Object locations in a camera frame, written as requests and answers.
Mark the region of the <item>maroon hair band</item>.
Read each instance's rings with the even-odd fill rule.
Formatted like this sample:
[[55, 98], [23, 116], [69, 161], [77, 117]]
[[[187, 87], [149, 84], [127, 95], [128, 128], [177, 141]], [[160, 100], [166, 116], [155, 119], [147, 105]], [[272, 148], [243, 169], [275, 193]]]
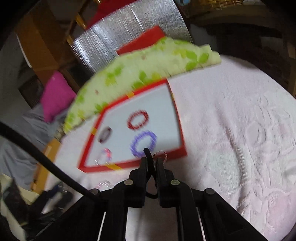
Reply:
[[112, 134], [112, 128], [109, 127], [109, 126], [106, 126], [106, 127], [100, 132], [100, 134], [99, 134], [99, 136], [98, 136], [98, 142], [99, 142], [100, 144], [103, 144], [103, 143], [107, 142], [108, 139], [110, 138], [111, 134]]

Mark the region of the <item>red shallow box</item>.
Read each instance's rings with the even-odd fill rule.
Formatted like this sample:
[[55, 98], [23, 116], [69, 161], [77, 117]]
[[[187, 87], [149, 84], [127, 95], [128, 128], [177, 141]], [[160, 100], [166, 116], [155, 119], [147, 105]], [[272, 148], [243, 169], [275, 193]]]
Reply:
[[[112, 128], [107, 142], [98, 136]], [[109, 104], [94, 122], [77, 167], [85, 173], [138, 166], [144, 149], [167, 160], [186, 156], [184, 135], [168, 80], [133, 91]]]

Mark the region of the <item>grey blanket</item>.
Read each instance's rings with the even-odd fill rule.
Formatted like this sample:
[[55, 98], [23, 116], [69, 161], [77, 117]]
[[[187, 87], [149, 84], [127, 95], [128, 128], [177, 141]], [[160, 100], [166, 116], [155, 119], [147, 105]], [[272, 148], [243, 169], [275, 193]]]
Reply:
[[30, 189], [41, 153], [61, 130], [68, 110], [64, 109], [51, 122], [45, 121], [41, 104], [25, 112], [12, 124], [1, 124], [4, 143], [1, 146], [1, 173], [13, 178], [17, 185]]

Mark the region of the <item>magenta pillow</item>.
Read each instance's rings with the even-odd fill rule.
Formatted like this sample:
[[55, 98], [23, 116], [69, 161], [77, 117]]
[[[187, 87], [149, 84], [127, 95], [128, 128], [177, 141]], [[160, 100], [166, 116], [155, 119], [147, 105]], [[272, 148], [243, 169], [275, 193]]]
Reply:
[[75, 97], [76, 93], [68, 85], [63, 75], [55, 71], [48, 80], [40, 100], [44, 120], [52, 122], [59, 113], [70, 106]]

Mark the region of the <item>green floral pillow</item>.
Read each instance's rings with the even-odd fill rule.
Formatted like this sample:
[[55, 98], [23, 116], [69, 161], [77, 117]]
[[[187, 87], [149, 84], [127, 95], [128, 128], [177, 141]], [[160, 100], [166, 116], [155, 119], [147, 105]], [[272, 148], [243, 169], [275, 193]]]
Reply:
[[123, 54], [93, 75], [78, 91], [63, 131], [69, 133], [113, 101], [174, 75], [221, 63], [209, 45], [163, 37], [147, 48]]

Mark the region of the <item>silver foil insulation sheet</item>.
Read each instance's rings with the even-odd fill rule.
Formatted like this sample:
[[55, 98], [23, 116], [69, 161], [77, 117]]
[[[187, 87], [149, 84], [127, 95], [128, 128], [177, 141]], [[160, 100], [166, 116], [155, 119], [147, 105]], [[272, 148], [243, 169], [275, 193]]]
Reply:
[[154, 26], [170, 38], [192, 41], [173, 1], [135, 1], [95, 23], [74, 40], [71, 48], [86, 69], [95, 73], [118, 56], [119, 48]]

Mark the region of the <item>red cushion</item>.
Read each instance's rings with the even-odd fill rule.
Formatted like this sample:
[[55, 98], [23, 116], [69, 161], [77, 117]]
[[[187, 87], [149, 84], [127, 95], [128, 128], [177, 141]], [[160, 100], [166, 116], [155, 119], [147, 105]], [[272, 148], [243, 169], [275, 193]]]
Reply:
[[154, 26], [142, 33], [138, 38], [120, 47], [116, 52], [119, 55], [147, 48], [165, 37], [166, 34], [159, 26]]

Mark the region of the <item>brown wooden cabinet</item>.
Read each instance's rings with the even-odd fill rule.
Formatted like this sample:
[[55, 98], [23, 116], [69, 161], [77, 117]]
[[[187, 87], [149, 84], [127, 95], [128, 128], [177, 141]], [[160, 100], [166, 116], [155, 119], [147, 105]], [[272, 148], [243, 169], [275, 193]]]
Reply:
[[74, 91], [85, 83], [87, 76], [64, 40], [65, 33], [47, 1], [39, 1], [25, 14], [16, 26], [16, 35], [43, 85], [47, 84], [55, 71], [63, 74]]

